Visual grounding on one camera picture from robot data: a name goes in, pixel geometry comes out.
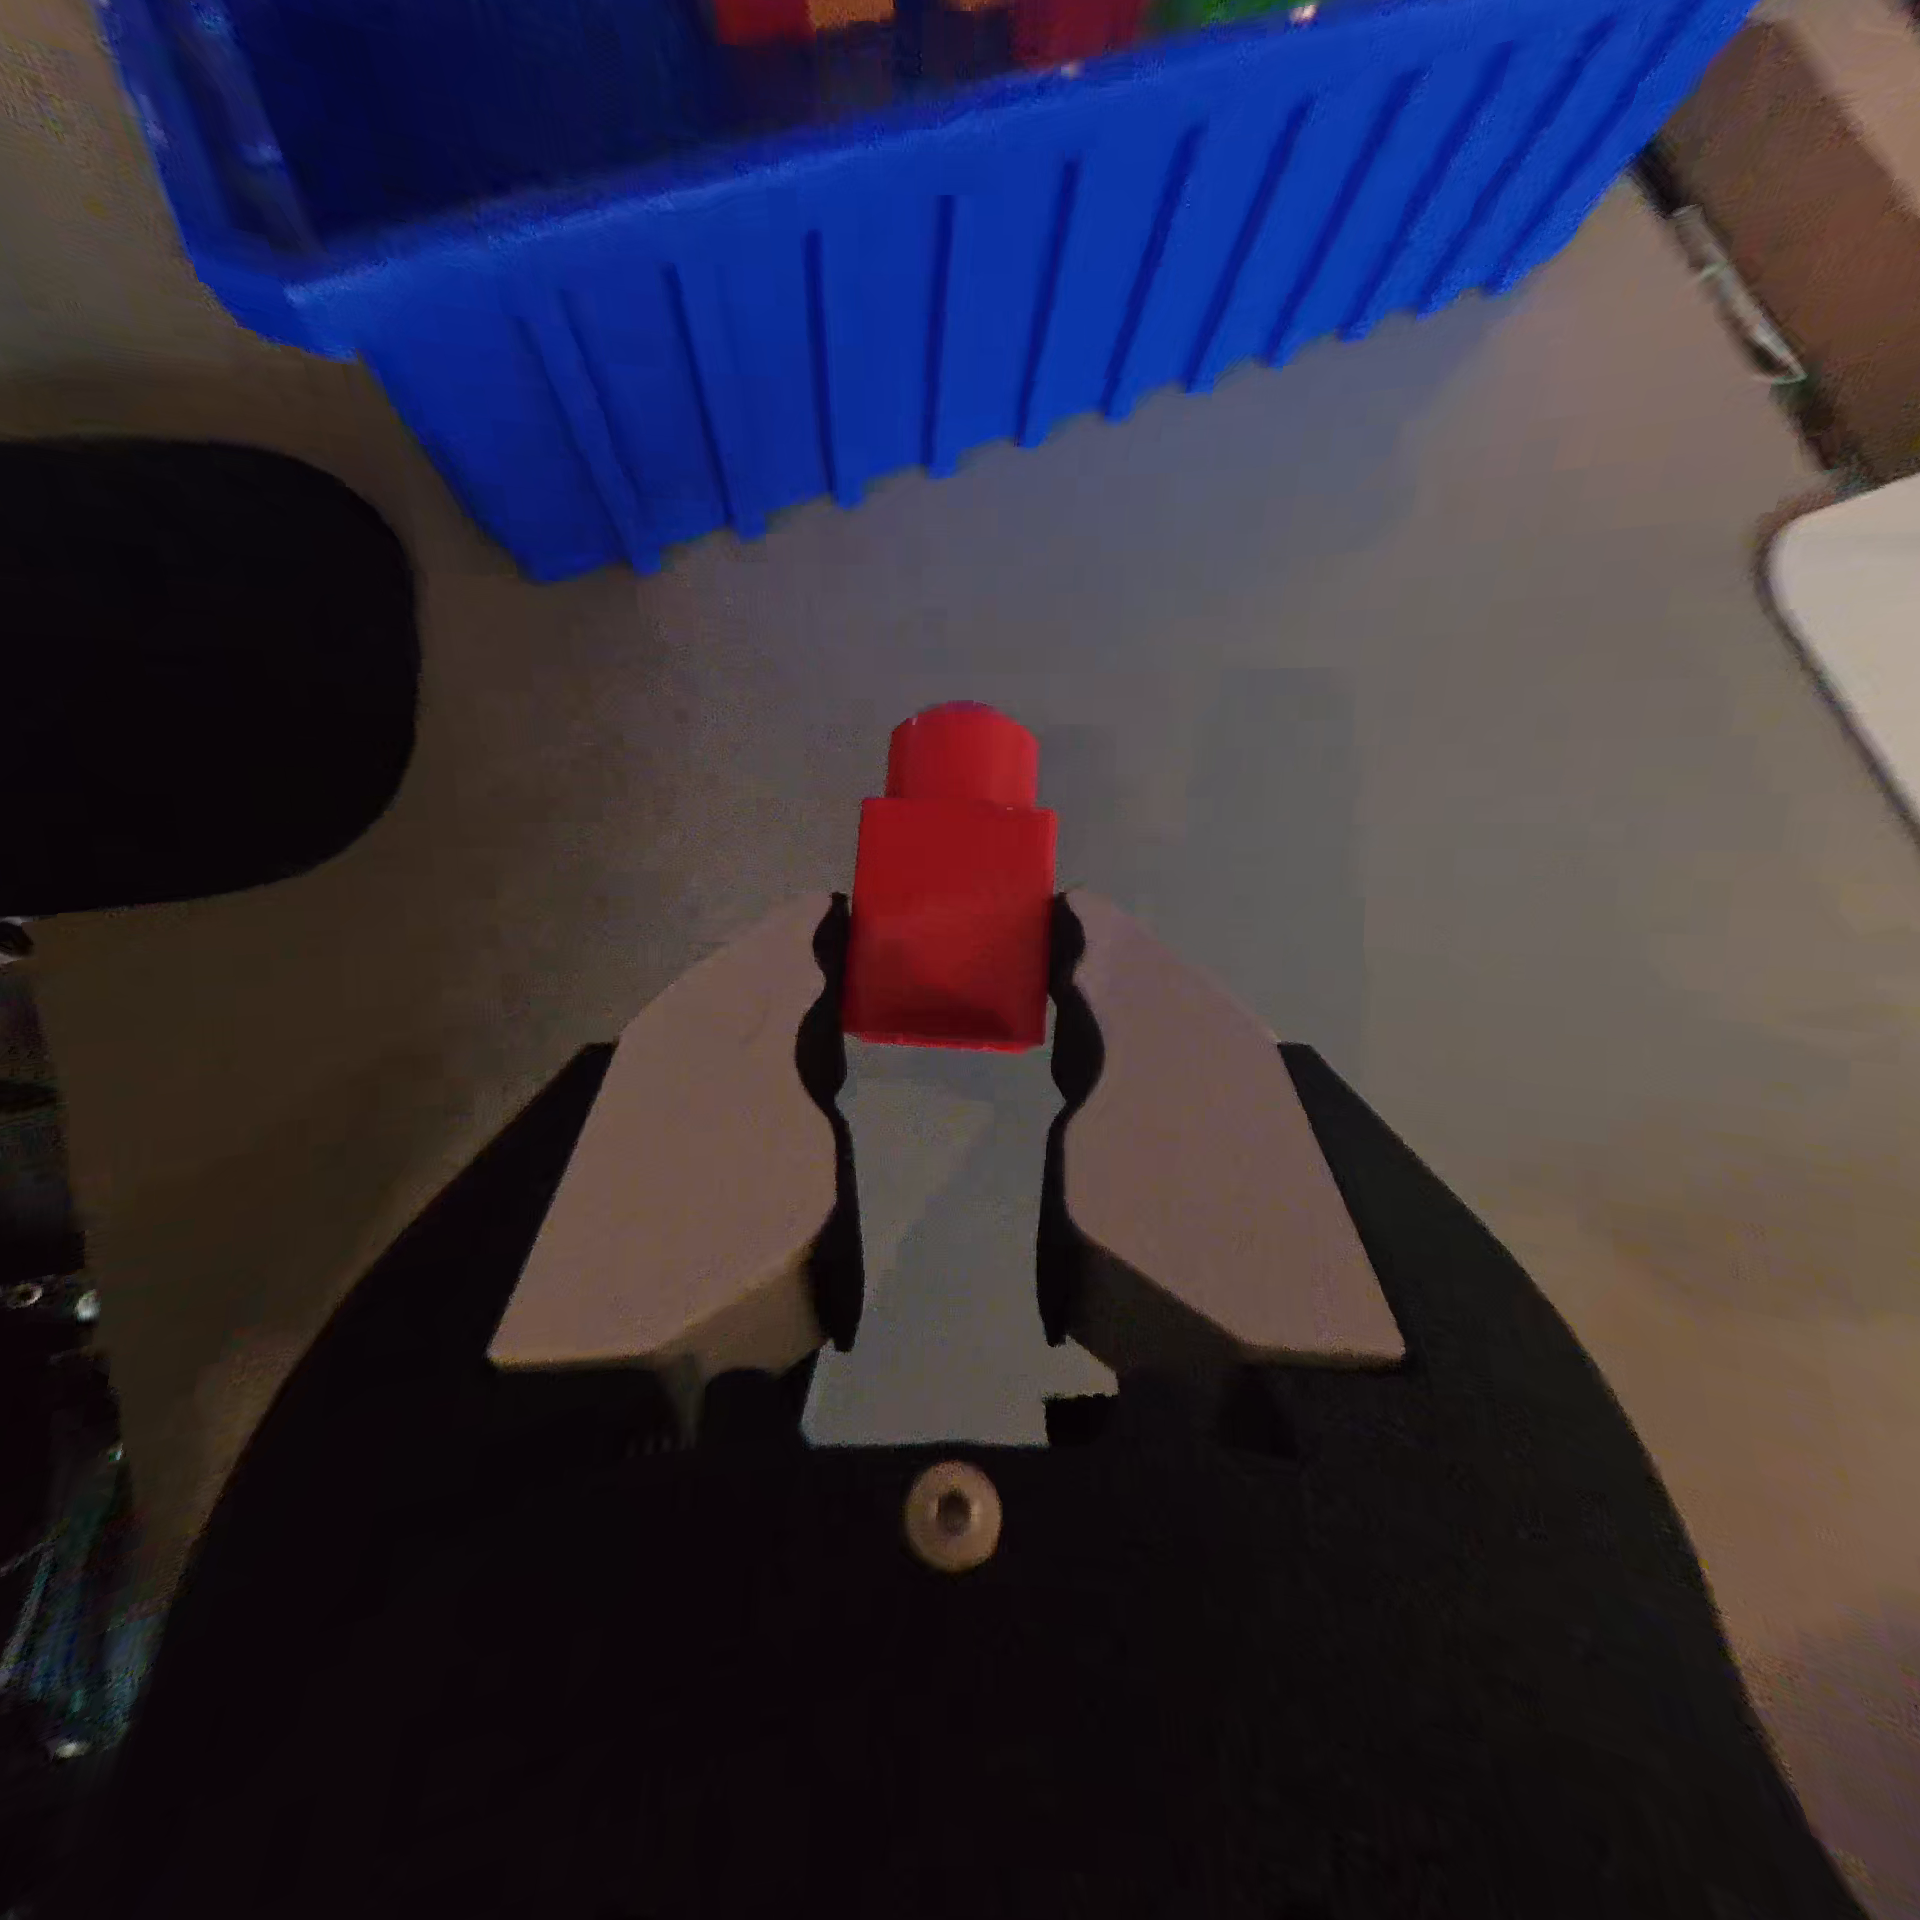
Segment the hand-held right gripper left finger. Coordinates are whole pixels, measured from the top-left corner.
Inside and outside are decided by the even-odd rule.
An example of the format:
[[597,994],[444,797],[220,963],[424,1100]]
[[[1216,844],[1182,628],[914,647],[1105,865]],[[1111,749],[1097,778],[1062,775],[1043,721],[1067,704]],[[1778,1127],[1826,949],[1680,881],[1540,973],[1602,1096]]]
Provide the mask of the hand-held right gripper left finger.
[[622,1028],[492,1331],[499,1369],[707,1382],[851,1350],[849,920],[841,894],[787,901]]

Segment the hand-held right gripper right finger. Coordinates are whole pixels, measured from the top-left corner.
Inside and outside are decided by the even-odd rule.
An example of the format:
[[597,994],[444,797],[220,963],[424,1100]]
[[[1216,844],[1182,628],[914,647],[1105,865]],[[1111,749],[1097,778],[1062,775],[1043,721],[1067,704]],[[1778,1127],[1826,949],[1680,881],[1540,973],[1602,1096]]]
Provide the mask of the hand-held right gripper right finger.
[[1271,1028],[1086,889],[1051,914],[1035,1305],[1118,1375],[1389,1371],[1408,1343]]

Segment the blue plastic bin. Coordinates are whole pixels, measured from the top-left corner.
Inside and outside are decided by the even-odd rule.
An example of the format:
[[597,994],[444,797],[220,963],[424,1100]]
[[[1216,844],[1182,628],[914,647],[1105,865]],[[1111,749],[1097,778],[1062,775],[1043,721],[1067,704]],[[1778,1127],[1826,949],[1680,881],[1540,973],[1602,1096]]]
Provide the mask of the blue plastic bin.
[[98,4],[182,248],[521,573],[1499,295],[1752,4],[1293,4],[787,123],[699,4]]

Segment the red two-stud building block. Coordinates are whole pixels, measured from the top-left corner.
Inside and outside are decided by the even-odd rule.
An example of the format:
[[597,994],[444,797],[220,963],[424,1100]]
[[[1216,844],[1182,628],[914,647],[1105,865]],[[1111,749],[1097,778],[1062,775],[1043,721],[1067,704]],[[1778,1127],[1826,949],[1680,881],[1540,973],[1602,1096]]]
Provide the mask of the red two-stud building block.
[[832,35],[890,29],[898,1],[707,1],[712,35],[729,49],[812,48]]

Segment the black textured wrist rest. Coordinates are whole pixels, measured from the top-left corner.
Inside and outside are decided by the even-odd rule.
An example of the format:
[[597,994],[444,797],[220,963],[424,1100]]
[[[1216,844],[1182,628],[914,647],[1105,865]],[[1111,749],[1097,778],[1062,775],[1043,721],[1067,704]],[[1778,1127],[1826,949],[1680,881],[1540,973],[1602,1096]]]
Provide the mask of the black textured wrist rest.
[[419,585],[385,518],[251,443],[1,443],[1,909],[280,884],[395,801]]

